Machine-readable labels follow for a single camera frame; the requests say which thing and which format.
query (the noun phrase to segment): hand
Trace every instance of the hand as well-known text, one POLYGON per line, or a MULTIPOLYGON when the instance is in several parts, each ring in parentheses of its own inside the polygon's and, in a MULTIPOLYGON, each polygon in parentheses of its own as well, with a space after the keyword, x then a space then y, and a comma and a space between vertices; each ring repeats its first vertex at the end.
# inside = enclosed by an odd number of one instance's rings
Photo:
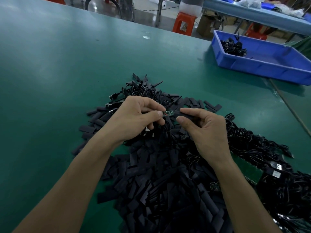
POLYGON ((195 125, 190 119, 178 116, 177 122, 192 136, 200 155, 212 166, 217 168, 226 161, 231 161, 226 120, 223 116, 204 109, 181 108, 180 111, 198 117, 195 125))
POLYGON ((120 145, 123 141, 136 137, 145 127, 152 130, 153 122, 164 125, 163 111, 166 111, 165 107, 150 98, 128 96, 92 139, 120 145))

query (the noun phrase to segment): blue plastic bin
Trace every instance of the blue plastic bin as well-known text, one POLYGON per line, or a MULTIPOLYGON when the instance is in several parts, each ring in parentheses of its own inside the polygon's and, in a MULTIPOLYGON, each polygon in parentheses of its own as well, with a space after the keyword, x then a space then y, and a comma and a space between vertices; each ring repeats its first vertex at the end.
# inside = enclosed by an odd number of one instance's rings
POLYGON ((212 47, 218 66, 267 78, 311 85, 311 61, 290 46, 240 36, 244 57, 224 52, 221 40, 235 40, 234 34, 214 30, 212 47))

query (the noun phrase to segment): fingernail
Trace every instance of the fingernail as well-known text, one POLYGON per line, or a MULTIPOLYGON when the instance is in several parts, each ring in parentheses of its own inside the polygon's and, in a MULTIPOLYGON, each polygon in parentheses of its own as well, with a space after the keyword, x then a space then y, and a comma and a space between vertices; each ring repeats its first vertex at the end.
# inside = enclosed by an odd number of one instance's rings
POLYGON ((184 120, 185 120, 185 118, 183 116, 178 116, 176 118, 176 121, 179 122, 179 123, 182 123, 184 120))

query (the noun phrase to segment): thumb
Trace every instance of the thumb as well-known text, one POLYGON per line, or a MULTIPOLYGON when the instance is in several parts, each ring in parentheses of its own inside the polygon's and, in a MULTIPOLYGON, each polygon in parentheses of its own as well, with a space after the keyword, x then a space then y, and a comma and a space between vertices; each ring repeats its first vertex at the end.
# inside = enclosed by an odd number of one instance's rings
POLYGON ((163 112, 162 111, 150 111, 148 113, 142 114, 141 117, 143 118, 143 121, 146 125, 149 123, 158 121, 160 118, 162 118, 163 112))
POLYGON ((196 129, 198 129, 198 126, 195 125, 190 119, 184 117, 184 116, 178 116, 176 118, 176 121, 179 122, 179 124, 190 133, 190 135, 193 135, 196 129))

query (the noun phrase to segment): forearm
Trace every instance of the forearm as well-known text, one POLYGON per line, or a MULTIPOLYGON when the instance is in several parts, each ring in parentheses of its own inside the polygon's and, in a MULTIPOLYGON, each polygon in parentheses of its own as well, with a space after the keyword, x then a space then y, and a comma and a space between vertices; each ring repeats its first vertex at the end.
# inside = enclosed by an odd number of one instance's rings
POLYGON ((63 176, 25 217, 17 232, 79 232, 89 201, 113 151, 90 140, 63 176))
POLYGON ((281 233, 233 160, 214 170, 236 233, 281 233))

